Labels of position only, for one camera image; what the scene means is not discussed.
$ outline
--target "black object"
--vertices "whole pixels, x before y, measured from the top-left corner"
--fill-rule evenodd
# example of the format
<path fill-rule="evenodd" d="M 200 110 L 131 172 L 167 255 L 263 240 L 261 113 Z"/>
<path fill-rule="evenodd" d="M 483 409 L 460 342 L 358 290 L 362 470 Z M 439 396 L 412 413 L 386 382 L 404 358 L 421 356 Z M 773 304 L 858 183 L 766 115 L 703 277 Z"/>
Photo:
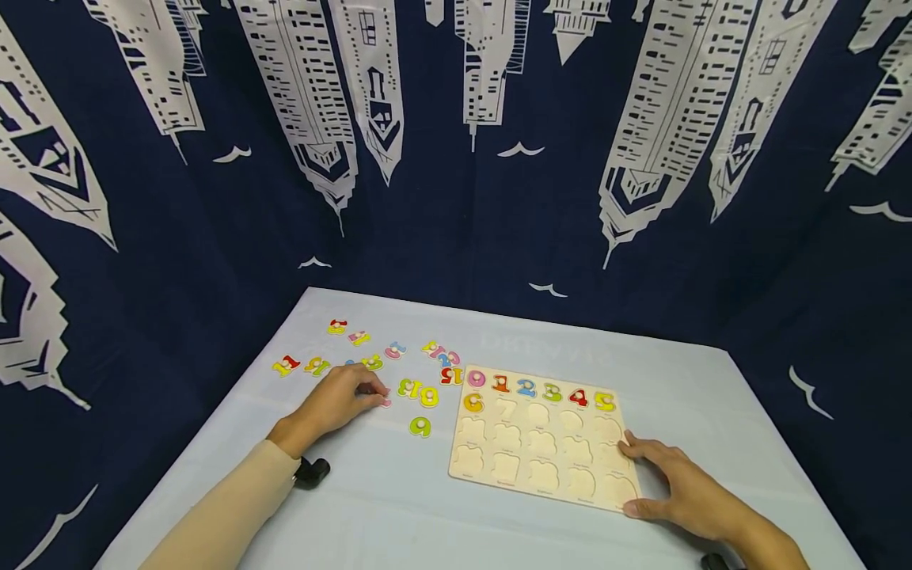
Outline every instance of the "black object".
<path fill-rule="evenodd" d="M 301 466 L 295 472 L 295 487 L 298 489 L 315 489 L 329 474 L 329 461 L 322 457 L 313 464 L 301 458 Z"/>
<path fill-rule="evenodd" d="M 729 565 L 721 554 L 710 553 L 700 559 L 700 568 L 703 570 L 730 570 Z"/>

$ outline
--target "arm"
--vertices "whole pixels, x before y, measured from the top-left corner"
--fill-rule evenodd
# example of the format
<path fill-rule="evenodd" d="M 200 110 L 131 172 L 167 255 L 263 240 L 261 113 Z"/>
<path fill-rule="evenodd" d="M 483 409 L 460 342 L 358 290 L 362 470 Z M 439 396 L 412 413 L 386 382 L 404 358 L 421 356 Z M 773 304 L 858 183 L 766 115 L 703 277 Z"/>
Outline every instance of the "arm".
<path fill-rule="evenodd" d="M 183 516 L 140 570 L 235 568 L 288 496 L 307 448 L 379 406 L 387 394 L 389 389 L 362 364 L 333 368 L 298 409 L 280 419 L 266 440 Z"/>
<path fill-rule="evenodd" d="M 628 457 L 652 461 L 668 478 L 666 501 L 636 499 L 624 505 L 632 518 L 665 520 L 687 531 L 729 544 L 749 570 L 809 570 L 792 537 L 719 485 L 676 447 L 641 440 L 625 432 L 629 444 L 618 448 Z"/>

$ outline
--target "blue number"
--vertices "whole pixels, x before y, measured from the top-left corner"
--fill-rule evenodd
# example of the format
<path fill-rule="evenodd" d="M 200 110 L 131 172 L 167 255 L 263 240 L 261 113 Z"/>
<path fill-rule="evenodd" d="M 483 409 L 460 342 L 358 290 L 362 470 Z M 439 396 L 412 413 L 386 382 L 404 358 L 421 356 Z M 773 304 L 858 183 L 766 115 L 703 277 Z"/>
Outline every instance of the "blue number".
<path fill-rule="evenodd" d="M 528 396 L 529 398 L 535 397 L 535 383 L 534 382 L 532 382 L 531 380 L 528 380 L 526 378 L 523 378 L 522 380 L 517 382 L 517 384 L 522 386 L 522 388 L 516 390 L 517 392 L 519 392 L 520 394 L 522 394 L 524 396 Z"/>

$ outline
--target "table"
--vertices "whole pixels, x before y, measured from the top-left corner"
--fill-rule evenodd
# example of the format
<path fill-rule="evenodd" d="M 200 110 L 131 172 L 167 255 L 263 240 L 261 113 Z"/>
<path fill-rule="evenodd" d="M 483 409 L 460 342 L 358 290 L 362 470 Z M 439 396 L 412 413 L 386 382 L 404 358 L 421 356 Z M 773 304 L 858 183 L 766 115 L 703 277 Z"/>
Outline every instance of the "table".
<path fill-rule="evenodd" d="M 332 319 L 371 339 L 354 347 L 326 331 Z M 440 375 L 421 347 L 435 340 L 462 364 L 518 370 L 612 388 L 627 426 L 678 445 L 791 534 L 813 568 L 864 568 L 728 354 L 709 347 L 308 289 L 254 363 L 206 421 L 99 560 L 136 568 L 188 509 L 230 471 L 317 382 L 302 364 L 280 378 L 286 354 L 344 364 L 397 341 L 408 352 L 378 373 Z M 321 440 L 306 455 L 332 472 L 313 491 L 293 490 L 256 536 L 242 568 L 697 568 L 710 545 L 662 525 L 452 479 L 448 473 L 460 389 L 438 386 L 422 408 L 395 394 Z M 426 416 L 429 438 L 409 433 Z M 648 467 L 646 496 L 665 489 Z"/>

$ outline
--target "hand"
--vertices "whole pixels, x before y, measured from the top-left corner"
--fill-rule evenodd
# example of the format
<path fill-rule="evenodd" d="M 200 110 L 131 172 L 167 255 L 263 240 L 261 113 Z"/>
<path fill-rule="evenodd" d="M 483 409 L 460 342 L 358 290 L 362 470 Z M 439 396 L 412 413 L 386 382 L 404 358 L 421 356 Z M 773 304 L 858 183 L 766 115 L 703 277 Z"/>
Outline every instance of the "hand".
<path fill-rule="evenodd" d="M 741 499 L 719 485 L 676 447 L 661 441 L 641 440 L 629 430 L 629 444 L 617 447 L 633 459 L 645 457 L 668 478 L 671 496 L 666 501 L 636 499 L 624 505 L 624 514 L 637 519 L 671 521 L 710 540 L 733 541 L 762 517 Z"/>
<path fill-rule="evenodd" d="M 361 412 L 376 408 L 388 394 L 389 388 L 363 364 L 334 367 L 266 438 L 298 459 L 314 441 L 345 426 Z"/>

